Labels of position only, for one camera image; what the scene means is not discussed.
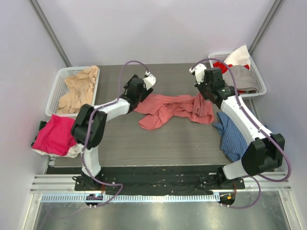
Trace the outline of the salmon pink t shirt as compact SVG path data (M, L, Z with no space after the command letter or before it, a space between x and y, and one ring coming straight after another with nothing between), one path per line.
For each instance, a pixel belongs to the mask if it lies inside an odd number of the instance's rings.
M196 96L151 94L139 103L134 111L144 115L139 125L148 131L161 128L174 116L207 125L215 121L212 103L205 100L201 94Z

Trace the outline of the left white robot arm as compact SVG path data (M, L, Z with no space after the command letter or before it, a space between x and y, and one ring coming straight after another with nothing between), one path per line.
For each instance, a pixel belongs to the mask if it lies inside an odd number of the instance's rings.
M144 78L134 75L125 85L119 98L97 106L84 104L71 129L75 141L81 145L82 179L91 191L101 188L101 166L98 146L102 141L106 123L118 116L134 111L153 91L156 77L146 72Z

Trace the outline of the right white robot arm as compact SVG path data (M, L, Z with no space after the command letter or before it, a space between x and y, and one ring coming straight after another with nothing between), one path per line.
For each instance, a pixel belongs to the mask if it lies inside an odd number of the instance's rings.
M189 69L196 79L195 87L204 99L210 100L234 122L248 148L243 157L218 169L217 185L228 189L234 180L255 176L281 167L285 140L273 134L252 114L233 86L227 86L220 68L198 64Z

